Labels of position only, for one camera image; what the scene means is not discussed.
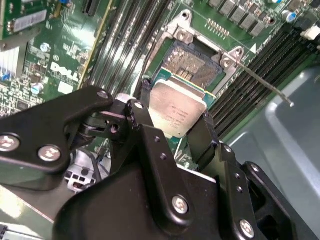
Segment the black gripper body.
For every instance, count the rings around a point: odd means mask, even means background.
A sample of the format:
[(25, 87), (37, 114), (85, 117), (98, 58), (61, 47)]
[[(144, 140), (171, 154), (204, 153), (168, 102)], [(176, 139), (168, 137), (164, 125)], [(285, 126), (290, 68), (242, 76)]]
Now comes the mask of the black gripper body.
[(54, 240), (231, 240), (219, 219), (218, 186), (213, 178), (179, 167), (195, 207), (195, 219), (181, 235), (169, 235), (153, 219), (145, 181), (134, 164), (76, 194), (59, 211)]

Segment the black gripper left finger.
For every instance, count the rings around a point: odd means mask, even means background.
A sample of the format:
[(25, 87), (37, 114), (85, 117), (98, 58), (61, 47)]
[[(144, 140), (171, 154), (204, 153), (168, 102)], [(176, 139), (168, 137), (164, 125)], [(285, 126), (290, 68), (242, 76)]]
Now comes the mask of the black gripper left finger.
[(138, 100), (118, 105), (89, 86), (0, 121), (0, 182), (35, 191), (57, 188), (77, 148), (100, 137), (121, 146), (115, 162), (139, 162), (160, 226), (189, 226), (195, 210), (164, 133)]

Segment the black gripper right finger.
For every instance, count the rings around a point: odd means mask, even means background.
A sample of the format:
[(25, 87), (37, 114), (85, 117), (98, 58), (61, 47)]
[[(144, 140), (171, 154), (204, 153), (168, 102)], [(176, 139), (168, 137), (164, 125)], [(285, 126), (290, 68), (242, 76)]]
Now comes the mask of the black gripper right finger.
[(228, 145), (219, 141), (206, 111), (187, 133), (198, 170), (216, 180), (218, 228), (223, 240), (296, 240), (296, 225), (280, 191), (251, 162), (240, 164)]

